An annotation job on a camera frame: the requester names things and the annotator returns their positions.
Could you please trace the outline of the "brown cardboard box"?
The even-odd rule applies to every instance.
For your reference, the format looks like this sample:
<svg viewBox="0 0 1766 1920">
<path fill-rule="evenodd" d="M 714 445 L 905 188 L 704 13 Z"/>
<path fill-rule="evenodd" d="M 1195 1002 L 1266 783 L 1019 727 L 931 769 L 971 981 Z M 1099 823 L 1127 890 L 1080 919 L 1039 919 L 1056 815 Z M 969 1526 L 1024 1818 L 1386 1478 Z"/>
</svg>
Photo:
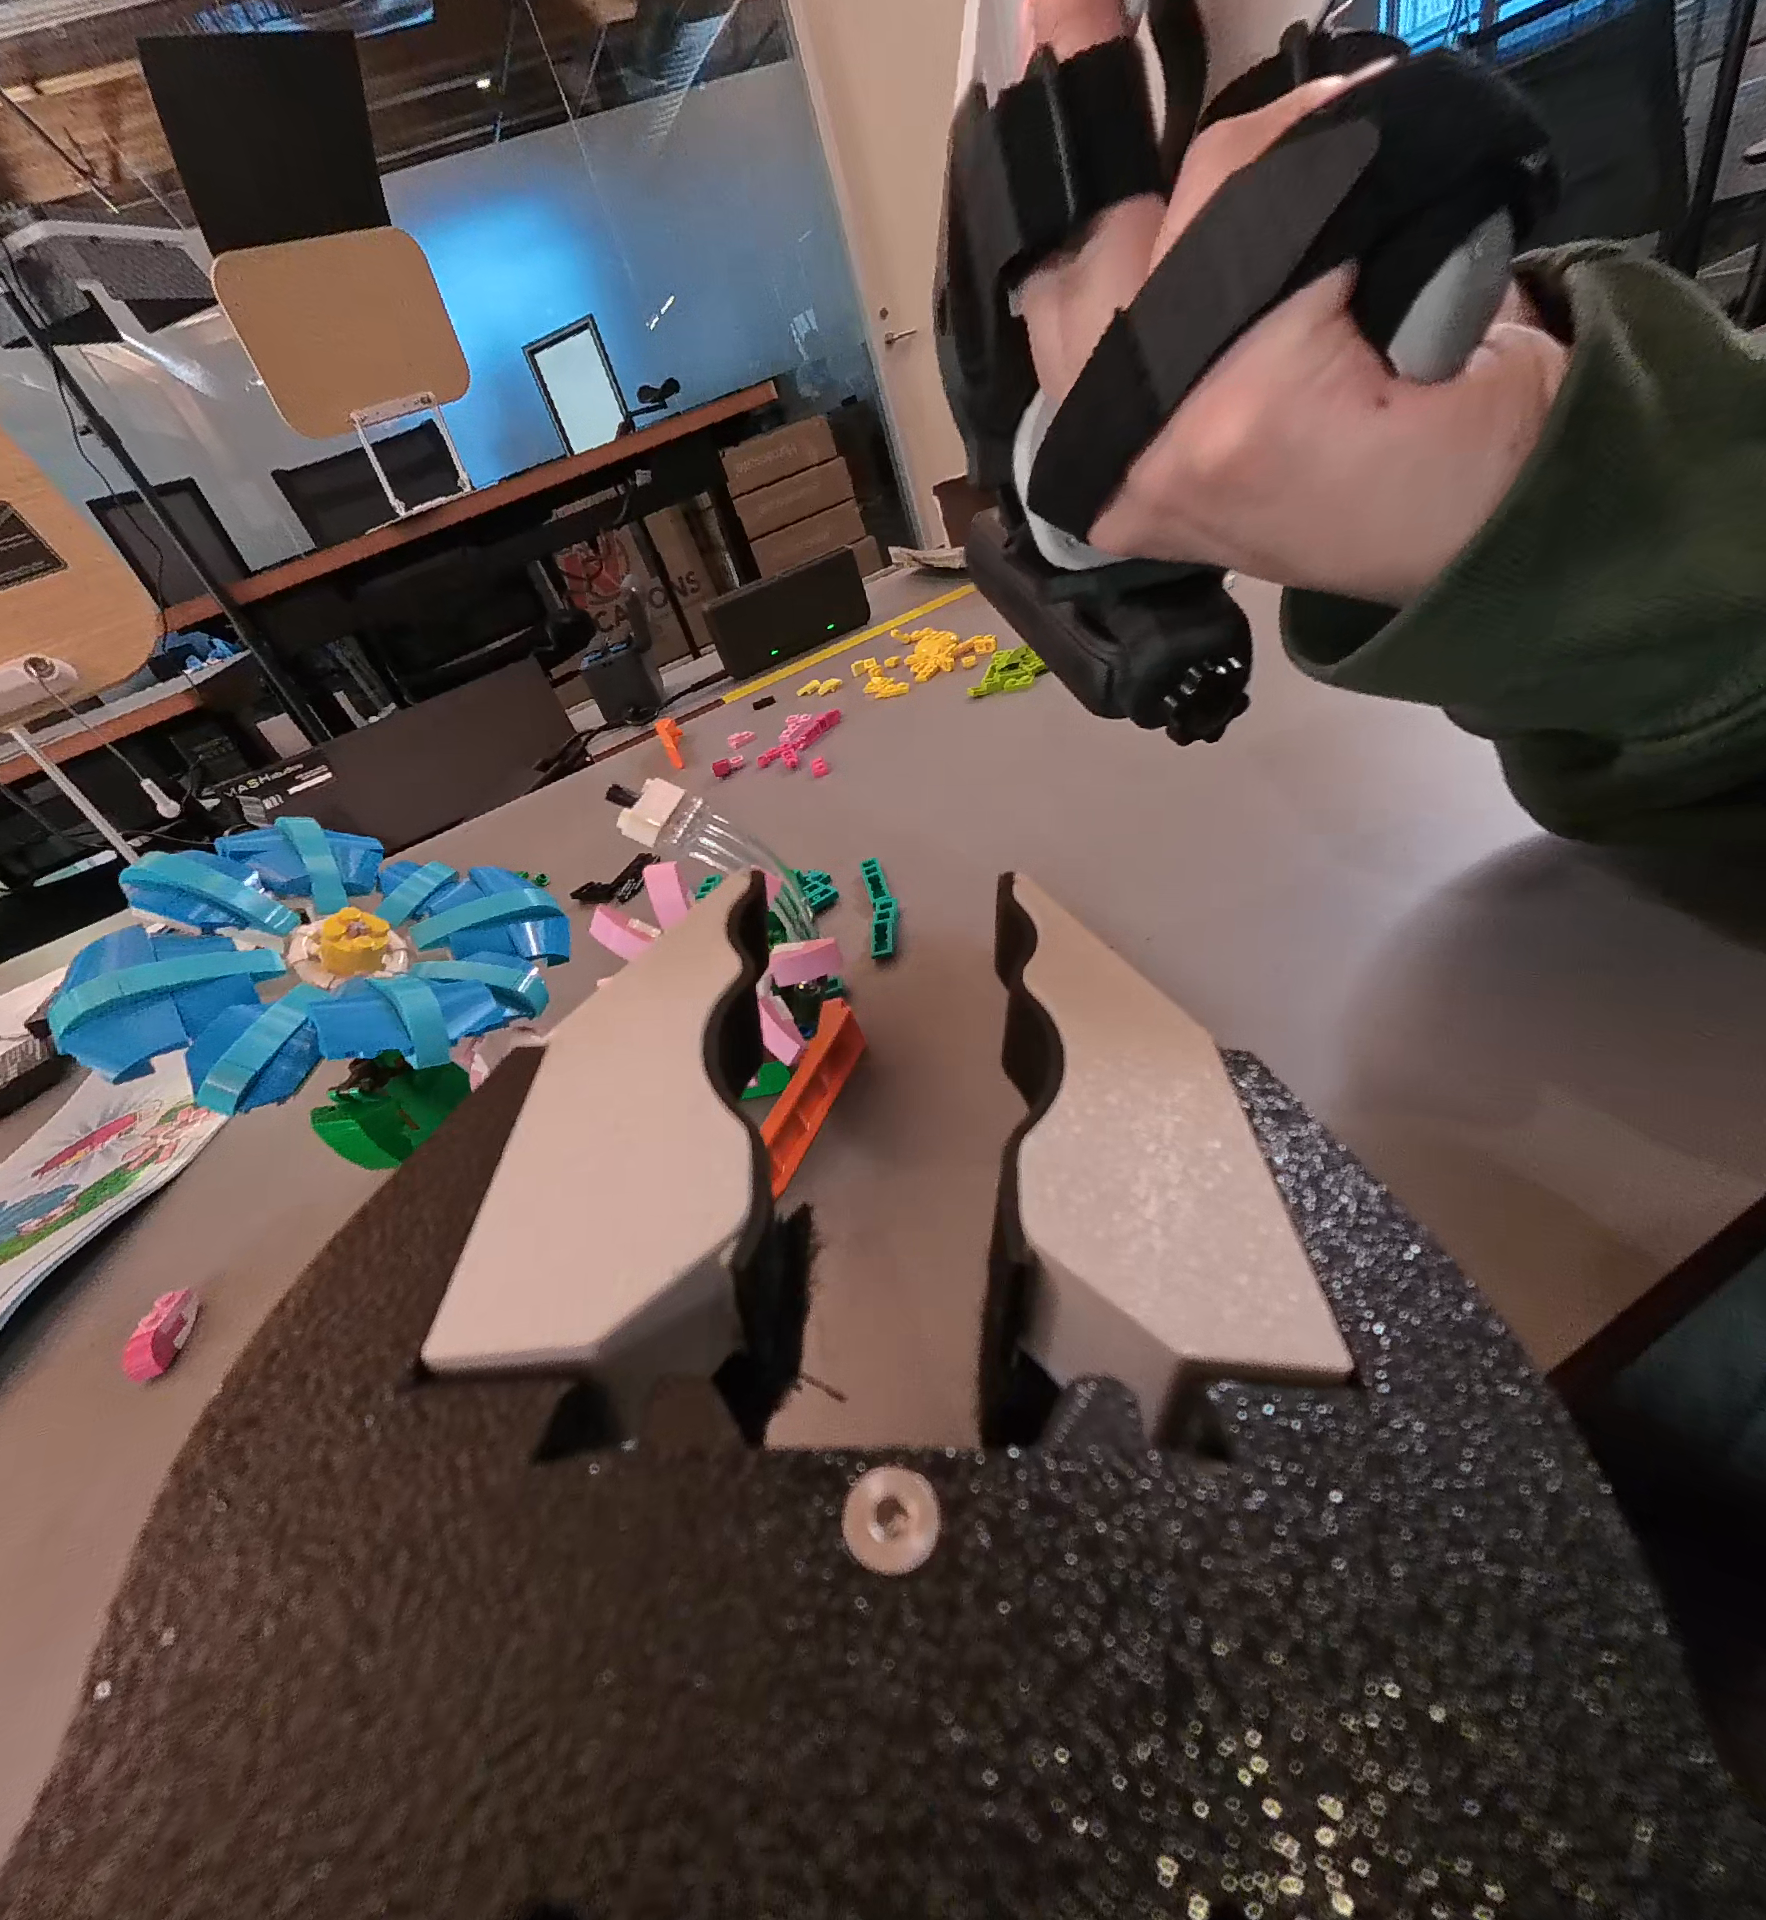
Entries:
<svg viewBox="0 0 1766 1920">
<path fill-rule="evenodd" d="M 743 496 L 786 482 L 838 458 L 830 419 L 793 419 L 722 450 L 727 493 Z"/>
<path fill-rule="evenodd" d="M 759 578 L 776 578 L 804 564 L 817 564 L 859 548 L 868 537 L 870 530 L 860 506 L 852 499 L 844 499 L 835 506 L 754 539 L 751 553 Z"/>
<path fill-rule="evenodd" d="M 846 459 L 835 454 L 822 465 L 800 469 L 762 489 L 735 493 L 731 501 L 751 541 L 766 541 L 852 505 L 855 482 Z"/>
</svg>

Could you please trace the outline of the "pile of pink lego pieces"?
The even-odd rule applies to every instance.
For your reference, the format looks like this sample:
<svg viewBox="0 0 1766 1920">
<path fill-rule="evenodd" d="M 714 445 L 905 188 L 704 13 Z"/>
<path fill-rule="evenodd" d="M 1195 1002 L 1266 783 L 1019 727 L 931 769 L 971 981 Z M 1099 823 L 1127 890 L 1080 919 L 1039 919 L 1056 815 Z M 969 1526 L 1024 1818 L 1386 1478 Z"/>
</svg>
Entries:
<svg viewBox="0 0 1766 1920">
<path fill-rule="evenodd" d="M 731 733 L 727 750 L 711 764 L 714 781 L 729 781 L 751 769 L 778 769 L 788 775 L 809 775 L 822 781 L 829 775 L 824 742 L 842 725 L 841 708 L 803 710 L 789 715 L 778 733 Z"/>
</svg>

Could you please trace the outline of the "black office chair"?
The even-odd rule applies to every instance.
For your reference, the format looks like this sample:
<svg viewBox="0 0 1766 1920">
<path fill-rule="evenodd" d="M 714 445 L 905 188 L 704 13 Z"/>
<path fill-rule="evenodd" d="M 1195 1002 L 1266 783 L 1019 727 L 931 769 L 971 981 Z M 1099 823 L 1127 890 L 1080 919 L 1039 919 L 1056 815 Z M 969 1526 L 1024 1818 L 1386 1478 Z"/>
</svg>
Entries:
<svg viewBox="0 0 1766 1920">
<path fill-rule="evenodd" d="M 1464 50 L 1548 129 L 1541 247 L 1624 243 L 1766 326 L 1766 4 L 1486 4 Z"/>
</svg>

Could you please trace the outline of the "studio light with black flaps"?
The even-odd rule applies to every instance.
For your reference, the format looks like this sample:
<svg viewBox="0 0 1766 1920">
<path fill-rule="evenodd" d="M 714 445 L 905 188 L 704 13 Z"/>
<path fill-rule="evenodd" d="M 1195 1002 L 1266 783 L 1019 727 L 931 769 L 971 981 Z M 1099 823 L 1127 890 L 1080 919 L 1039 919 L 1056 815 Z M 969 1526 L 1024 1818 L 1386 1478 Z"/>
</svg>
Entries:
<svg viewBox="0 0 1766 1920">
<path fill-rule="evenodd" d="M 385 229 L 359 39 L 346 26 L 246 26 L 137 43 L 179 193 L 181 231 L 0 226 L 0 347 L 106 347 L 219 308 L 228 252 Z"/>
</svg>

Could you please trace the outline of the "person's right forearm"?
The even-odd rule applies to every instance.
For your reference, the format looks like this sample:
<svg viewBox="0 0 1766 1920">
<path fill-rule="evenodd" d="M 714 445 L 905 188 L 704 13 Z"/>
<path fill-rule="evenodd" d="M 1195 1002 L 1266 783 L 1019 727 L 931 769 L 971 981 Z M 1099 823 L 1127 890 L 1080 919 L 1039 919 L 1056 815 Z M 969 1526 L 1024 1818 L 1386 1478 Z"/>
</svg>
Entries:
<svg viewBox="0 0 1766 1920">
<path fill-rule="evenodd" d="M 1444 712 L 1543 830 L 1766 943 L 1766 329 L 1607 244 L 1520 280 L 1574 364 L 1518 485 L 1412 609 L 1289 591 L 1282 646 Z"/>
</svg>

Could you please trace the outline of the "lego instruction booklet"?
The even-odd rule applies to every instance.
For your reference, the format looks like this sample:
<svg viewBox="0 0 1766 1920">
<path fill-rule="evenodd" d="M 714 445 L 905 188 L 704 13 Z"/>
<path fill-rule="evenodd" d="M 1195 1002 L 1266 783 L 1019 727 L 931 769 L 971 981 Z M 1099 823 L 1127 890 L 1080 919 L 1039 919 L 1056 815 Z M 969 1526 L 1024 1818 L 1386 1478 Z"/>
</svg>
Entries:
<svg viewBox="0 0 1766 1920">
<path fill-rule="evenodd" d="M 191 1091 L 179 1002 L 219 1014 L 231 989 L 250 990 L 248 970 L 184 968 L 239 956 L 223 938 L 123 928 L 65 973 L 0 992 L 0 1049 L 48 1026 L 68 1063 L 58 1111 L 0 1160 L 0 1336 L 46 1282 L 219 1139 L 226 1117 Z"/>
</svg>

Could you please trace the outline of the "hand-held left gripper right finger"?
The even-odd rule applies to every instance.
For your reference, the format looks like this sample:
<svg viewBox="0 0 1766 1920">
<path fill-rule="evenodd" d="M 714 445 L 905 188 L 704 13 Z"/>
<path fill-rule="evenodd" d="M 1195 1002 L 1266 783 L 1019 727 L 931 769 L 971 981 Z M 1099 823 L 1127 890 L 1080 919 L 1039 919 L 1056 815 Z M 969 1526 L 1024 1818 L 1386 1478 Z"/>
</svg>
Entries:
<svg viewBox="0 0 1766 1920">
<path fill-rule="evenodd" d="M 1001 875 L 1001 1068 L 1024 1102 L 991 1231 L 991 1440 L 1115 1381 L 1152 1445 L 1204 1445 L 1224 1381 L 1355 1363 L 1206 1027 L 1034 877 Z"/>
</svg>

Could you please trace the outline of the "pink lego piece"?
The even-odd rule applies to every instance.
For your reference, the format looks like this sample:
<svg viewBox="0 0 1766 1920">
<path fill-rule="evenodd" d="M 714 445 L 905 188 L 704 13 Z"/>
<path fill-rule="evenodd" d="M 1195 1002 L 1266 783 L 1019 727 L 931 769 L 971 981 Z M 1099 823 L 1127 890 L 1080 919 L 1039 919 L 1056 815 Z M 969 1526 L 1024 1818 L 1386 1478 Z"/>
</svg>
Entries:
<svg viewBox="0 0 1766 1920">
<path fill-rule="evenodd" d="M 134 1383 L 167 1375 L 195 1328 L 202 1298 L 193 1287 L 176 1287 L 156 1298 L 120 1352 L 123 1377 Z"/>
</svg>

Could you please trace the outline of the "long wooden desk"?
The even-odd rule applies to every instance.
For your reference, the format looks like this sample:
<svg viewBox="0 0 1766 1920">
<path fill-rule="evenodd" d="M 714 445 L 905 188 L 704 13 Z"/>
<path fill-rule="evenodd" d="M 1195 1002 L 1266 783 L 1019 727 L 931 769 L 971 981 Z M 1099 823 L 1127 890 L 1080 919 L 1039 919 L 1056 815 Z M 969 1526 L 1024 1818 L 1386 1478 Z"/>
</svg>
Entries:
<svg viewBox="0 0 1766 1920">
<path fill-rule="evenodd" d="M 435 506 L 425 506 L 400 522 L 371 530 L 364 535 L 341 541 L 319 552 L 290 560 L 267 569 L 259 569 L 233 589 L 216 597 L 202 594 L 193 600 L 164 609 L 164 625 L 170 631 L 190 628 L 206 619 L 225 617 L 226 607 L 255 607 L 277 597 L 295 592 L 324 578 L 346 574 L 361 564 L 403 552 L 424 541 L 453 534 L 482 530 L 494 519 L 512 515 L 534 502 L 536 506 L 561 505 L 586 496 L 598 489 L 616 485 L 616 476 L 647 469 L 651 473 L 666 466 L 671 451 L 686 445 L 720 459 L 729 436 L 741 423 L 762 417 L 779 400 L 776 378 L 764 378 L 751 387 L 717 397 L 704 406 L 669 414 L 656 425 L 579 455 L 565 455 L 538 469 L 528 469 L 486 489 L 462 493 Z"/>
</svg>

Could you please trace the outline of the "black box with green light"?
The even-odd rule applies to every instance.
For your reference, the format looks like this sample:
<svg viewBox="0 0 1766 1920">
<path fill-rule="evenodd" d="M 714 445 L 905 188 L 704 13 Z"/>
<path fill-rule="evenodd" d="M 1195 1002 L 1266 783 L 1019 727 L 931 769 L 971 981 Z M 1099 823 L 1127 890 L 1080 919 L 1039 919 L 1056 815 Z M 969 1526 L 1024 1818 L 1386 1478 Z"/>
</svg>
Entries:
<svg viewBox="0 0 1766 1920">
<path fill-rule="evenodd" d="M 704 622 L 720 670 L 756 680 L 871 622 L 860 555 L 842 548 L 711 600 Z"/>
</svg>

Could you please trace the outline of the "plain wooden board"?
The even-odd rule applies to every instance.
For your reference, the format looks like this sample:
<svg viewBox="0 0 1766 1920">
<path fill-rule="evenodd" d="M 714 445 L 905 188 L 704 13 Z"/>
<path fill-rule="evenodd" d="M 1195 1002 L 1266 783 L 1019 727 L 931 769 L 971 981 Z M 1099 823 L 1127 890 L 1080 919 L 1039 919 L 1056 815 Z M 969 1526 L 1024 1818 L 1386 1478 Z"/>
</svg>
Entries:
<svg viewBox="0 0 1766 1920">
<path fill-rule="evenodd" d="M 210 278 L 287 427 L 311 440 L 355 433 L 395 517 L 416 509 L 376 455 L 381 423 L 431 417 L 457 473 L 431 505 L 474 491 L 446 419 L 470 389 L 470 366 L 411 232 L 359 229 L 221 252 Z"/>
</svg>

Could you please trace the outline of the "person's right hand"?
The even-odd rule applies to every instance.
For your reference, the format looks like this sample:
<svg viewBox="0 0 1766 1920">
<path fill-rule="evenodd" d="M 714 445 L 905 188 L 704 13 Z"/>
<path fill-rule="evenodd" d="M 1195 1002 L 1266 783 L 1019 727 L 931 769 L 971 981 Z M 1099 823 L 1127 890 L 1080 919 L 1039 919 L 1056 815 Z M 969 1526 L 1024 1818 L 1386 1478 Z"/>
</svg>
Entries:
<svg viewBox="0 0 1766 1920">
<path fill-rule="evenodd" d="M 1022 285 L 1041 390 L 1065 399 L 1118 311 L 1243 168 L 1383 64 L 1204 131 L 1168 200 L 1106 212 Z M 1518 284 L 1461 372 L 1399 378 L 1351 320 L 1343 268 L 1254 328 L 1132 469 L 1092 530 L 1119 558 L 1218 564 L 1383 607 L 1421 599 L 1515 491 L 1571 348 Z"/>
</svg>

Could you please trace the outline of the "pink lego lotus flower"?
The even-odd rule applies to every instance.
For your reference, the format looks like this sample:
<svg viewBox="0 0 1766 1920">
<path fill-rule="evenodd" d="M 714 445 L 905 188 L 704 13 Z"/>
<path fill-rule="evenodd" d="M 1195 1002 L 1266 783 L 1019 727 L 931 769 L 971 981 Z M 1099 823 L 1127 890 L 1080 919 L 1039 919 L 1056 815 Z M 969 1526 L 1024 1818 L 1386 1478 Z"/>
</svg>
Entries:
<svg viewBox="0 0 1766 1920">
<path fill-rule="evenodd" d="M 791 919 L 778 912 L 779 875 L 804 869 L 786 865 L 772 847 L 675 781 L 614 783 L 607 802 L 616 808 L 618 830 L 637 855 L 656 855 L 642 895 L 591 910 L 591 936 L 623 961 L 651 949 L 727 877 L 756 873 L 764 878 L 770 962 L 758 992 L 766 1065 L 745 1085 L 743 1100 L 776 1099 L 817 1036 L 824 992 L 841 970 L 838 949 L 822 930 L 824 914 Z"/>
</svg>

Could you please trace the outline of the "white door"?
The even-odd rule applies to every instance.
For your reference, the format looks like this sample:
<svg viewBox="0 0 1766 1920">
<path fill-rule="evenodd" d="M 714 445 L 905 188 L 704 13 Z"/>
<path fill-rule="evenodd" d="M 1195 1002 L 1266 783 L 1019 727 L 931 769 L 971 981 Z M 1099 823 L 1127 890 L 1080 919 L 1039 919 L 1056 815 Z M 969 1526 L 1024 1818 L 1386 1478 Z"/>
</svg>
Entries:
<svg viewBox="0 0 1766 1920">
<path fill-rule="evenodd" d="M 866 308 L 911 543 L 944 545 L 939 485 L 967 455 L 944 397 L 935 284 L 962 2 L 789 2 Z"/>
</svg>

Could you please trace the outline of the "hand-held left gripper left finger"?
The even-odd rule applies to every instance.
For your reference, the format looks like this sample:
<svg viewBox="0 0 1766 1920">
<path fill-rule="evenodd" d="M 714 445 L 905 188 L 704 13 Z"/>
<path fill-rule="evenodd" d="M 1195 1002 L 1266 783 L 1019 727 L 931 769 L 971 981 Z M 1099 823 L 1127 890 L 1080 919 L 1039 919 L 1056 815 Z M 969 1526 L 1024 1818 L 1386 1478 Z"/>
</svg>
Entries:
<svg viewBox="0 0 1766 1920">
<path fill-rule="evenodd" d="M 766 961 L 766 878 L 737 873 L 560 1022 L 422 1340 L 430 1377 L 647 1396 L 751 1354 L 774 1201 L 738 1099 Z"/>
</svg>

